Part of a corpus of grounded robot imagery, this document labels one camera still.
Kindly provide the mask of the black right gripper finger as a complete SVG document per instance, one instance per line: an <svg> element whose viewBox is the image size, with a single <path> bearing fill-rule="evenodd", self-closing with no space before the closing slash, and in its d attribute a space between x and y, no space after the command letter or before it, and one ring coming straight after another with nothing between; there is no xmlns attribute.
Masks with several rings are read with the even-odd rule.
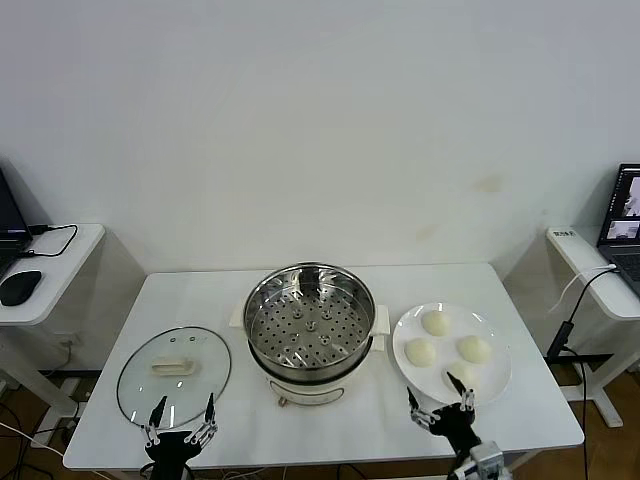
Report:
<svg viewBox="0 0 640 480"><path fill-rule="evenodd" d="M410 388L407 388L407 393L411 420L420 428L429 428L432 424L431 414L422 409Z"/></svg>
<svg viewBox="0 0 640 480"><path fill-rule="evenodd" d="M447 371L446 375L450 380L452 386L461 397L460 408L462 411L474 411L475 410L475 392L473 389L468 389L461 380L455 377L451 371Z"/></svg>

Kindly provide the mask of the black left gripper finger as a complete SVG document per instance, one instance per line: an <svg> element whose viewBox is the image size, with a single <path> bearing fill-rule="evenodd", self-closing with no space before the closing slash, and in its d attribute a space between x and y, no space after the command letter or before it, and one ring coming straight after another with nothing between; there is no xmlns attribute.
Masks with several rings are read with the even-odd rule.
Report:
<svg viewBox="0 0 640 480"><path fill-rule="evenodd" d="M186 444L207 445L217 433L218 425L215 420L215 400L215 394L211 393L204 412L203 423L185 438L184 442Z"/></svg>
<svg viewBox="0 0 640 480"><path fill-rule="evenodd" d="M141 430L145 436L146 446L155 446L160 443L158 430L164 415L166 401L167 396L164 395L158 404L152 409L147 423L141 426Z"/></svg>

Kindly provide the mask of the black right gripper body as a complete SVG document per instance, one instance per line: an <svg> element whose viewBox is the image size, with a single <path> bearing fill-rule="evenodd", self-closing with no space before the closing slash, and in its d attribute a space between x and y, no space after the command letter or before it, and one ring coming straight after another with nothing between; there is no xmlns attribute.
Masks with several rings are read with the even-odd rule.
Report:
<svg viewBox="0 0 640 480"><path fill-rule="evenodd" d="M430 432L445 437L457 456L466 458L473 447L481 444L480 437L472 428L474 408L454 403L433 411L431 415L435 420L430 424Z"/></svg>

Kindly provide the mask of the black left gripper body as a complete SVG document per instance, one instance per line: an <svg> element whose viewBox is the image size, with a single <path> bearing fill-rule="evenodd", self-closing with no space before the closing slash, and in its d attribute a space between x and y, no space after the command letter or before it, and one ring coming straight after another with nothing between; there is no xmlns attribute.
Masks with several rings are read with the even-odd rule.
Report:
<svg viewBox="0 0 640 480"><path fill-rule="evenodd" d="M147 443L145 452L150 463L143 470L150 471L150 480L194 479L188 462L202 452L202 446L187 440L188 436L187 431L165 432L158 436L158 443Z"/></svg>

